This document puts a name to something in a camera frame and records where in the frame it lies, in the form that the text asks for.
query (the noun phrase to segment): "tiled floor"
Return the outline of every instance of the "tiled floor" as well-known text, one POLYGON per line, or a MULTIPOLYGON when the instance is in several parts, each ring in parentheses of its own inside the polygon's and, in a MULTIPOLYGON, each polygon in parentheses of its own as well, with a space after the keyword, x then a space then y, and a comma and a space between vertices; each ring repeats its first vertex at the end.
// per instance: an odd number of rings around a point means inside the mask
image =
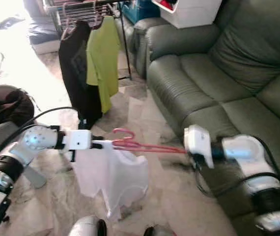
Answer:
MULTIPOLYGON (((1 84, 24 88, 42 110, 70 104, 56 53, 41 55, 39 59, 21 29, 0 32, 0 51, 5 55, 1 84)), ((126 71, 122 55, 119 67, 121 73, 126 71)), ((93 134, 113 139, 112 129, 125 127, 134 131, 140 142, 180 146, 145 81, 134 70, 133 78, 120 81, 111 110, 93 127, 93 134)), ((61 111, 43 117, 40 122, 75 128, 77 119, 74 112, 61 111)), ((146 227, 155 224, 171 227, 178 236, 236 235, 216 201, 197 190, 191 173, 164 168, 161 164, 163 159, 186 161, 183 155, 145 156, 149 163, 148 192, 143 200, 125 211, 128 214, 123 220, 108 222, 110 236, 141 236, 146 227)), ((0 236, 66 236, 83 216, 96 214, 105 218, 102 197, 92 199, 80 194, 71 166, 57 151, 43 152, 32 166, 45 174, 48 182, 35 190, 24 176, 18 180, 7 211, 11 221, 0 226, 0 236)))

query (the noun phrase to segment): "lime green t-shirt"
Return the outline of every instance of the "lime green t-shirt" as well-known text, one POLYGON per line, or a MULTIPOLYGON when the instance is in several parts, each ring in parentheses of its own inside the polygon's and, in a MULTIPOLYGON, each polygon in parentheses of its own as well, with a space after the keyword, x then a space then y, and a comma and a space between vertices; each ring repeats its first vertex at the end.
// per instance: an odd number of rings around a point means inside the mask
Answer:
POLYGON ((103 113, 111 108, 110 97, 118 92, 119 49, 114 18, 105 16, 100 28, 91 31, 86 46, 86 83, 98 86, 103 113))

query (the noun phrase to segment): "white box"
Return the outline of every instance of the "white box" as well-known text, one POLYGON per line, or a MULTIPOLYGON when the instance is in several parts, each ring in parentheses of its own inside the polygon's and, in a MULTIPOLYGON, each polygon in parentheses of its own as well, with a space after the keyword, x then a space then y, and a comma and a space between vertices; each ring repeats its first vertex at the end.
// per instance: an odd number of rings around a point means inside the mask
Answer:
POLYGON ((178 0, 173 10, 152 2, 160 7, 162 18, 180 29, 212 24, 222 0, 178 0))

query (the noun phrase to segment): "white garment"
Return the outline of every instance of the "white garment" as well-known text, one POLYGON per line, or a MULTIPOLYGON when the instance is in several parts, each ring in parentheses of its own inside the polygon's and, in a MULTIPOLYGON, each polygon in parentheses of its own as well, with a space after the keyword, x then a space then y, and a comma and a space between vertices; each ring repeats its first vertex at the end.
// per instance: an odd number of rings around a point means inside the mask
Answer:
POLYGON ((76 151, 73 168, 81 193, 95 197, 102 191, 107 217, 121 218, 120 208, 142 198, 148 188, 148 163, 144 156, 129 151, 114 150, 111 141, 93 141, 103 149, 76 151))

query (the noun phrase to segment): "drying rack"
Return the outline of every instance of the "drying rack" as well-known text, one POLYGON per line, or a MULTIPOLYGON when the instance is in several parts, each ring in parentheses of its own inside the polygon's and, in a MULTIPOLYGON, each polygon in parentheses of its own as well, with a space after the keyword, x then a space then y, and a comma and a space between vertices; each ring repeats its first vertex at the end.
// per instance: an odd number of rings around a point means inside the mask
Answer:
MULTIPOLYGON (((130 80, 132 79, 126 33, 124 28, 124 19, 122 14, 122 7, 120 4, 117 4, 119 2, 125 2, 125 1, 128 0, 98 0, 95 6, 96 10, 101 15, 111 15, 114 18, 120 18, 129 75, 120 77, 119 80, 128 79, 128 78, 130 80), (119 14, 117 14, 117 11, 115 11, 113 8, 113 5, 115 3, 117 5, 119 14)), ((67 3, 65 6, 65 12, 67 16, 77 20, 86 21, 91 27, 95 24, 96 13, 94 12, 94 7, 93 7, 94 0, 88 0, 84 2, 80 2, 78 0, 43 0, 45 11, 47 14, 49 14, 52 17, 53 23, 60 37, 66 26, 66 18, 63 15, 63 4, 65 2, 67 3)))

